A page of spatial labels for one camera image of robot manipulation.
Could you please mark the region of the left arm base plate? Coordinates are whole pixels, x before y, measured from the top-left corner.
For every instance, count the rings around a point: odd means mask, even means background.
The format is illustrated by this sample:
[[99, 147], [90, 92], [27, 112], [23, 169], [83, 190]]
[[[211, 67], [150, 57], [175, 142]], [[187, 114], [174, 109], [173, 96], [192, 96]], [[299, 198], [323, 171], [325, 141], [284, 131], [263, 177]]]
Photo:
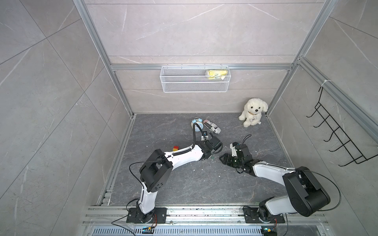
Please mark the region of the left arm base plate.
[[144, 214], [140, 208], [132, 207], [129, 209], [127, 223], [157, 223], [164, 224], [167, 217], [167, 208], [156, 207], [151, 212]]

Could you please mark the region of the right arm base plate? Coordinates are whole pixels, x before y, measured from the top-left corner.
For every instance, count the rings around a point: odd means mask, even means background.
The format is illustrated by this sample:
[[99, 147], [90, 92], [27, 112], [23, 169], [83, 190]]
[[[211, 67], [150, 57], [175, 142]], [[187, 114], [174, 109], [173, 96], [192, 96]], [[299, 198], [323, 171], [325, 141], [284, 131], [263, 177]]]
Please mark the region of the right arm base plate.
[[272, 215], [268, 211], [259, 207], [243, 206], [242, 211], [246, 223], [286, 223], [282, 214]]

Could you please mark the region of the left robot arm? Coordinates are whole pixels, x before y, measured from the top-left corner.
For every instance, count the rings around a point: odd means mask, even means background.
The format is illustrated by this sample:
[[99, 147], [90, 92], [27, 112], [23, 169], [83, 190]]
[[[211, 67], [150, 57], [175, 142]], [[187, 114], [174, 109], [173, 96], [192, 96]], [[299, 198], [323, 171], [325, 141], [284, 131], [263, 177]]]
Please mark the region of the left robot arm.
[[165, 222], [165, 207], [156, 207], [158, 191], [166, 184], [173, 170], [191, 162], [206, 160], [222, 150], [222, 142], [210, 134], [209, 138], [198, 123], [193, 123], [193, 143], [183, 149], [171, 152], [155, 150], [142, 162], [129, 165], [129, 171], [141, 184], [140, 198], [136, 207], [128, 209], [125, 215], [128, 223], [143, 224], [152, 221], [153, 227]]

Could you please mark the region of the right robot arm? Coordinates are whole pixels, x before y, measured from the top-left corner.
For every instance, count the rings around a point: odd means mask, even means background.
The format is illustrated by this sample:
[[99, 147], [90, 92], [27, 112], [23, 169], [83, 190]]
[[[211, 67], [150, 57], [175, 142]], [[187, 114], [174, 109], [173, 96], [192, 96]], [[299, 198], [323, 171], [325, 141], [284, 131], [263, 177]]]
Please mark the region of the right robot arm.
[[260, 202], [258, 217], [261, 222], [268, 223], [280, 214], [298, 213], [308, 217], [316, 211], [324, 211], [323, 207], [331, 202], [326, 189], [314, 176], [315, 172], [307, 167], [286, 168], [254, 159], [244, 143], [234, 142], [230, 148], [231, 154], [220, 157], [222, 164], [239, 174], [268, 179], [286, 188], [287, 195]]

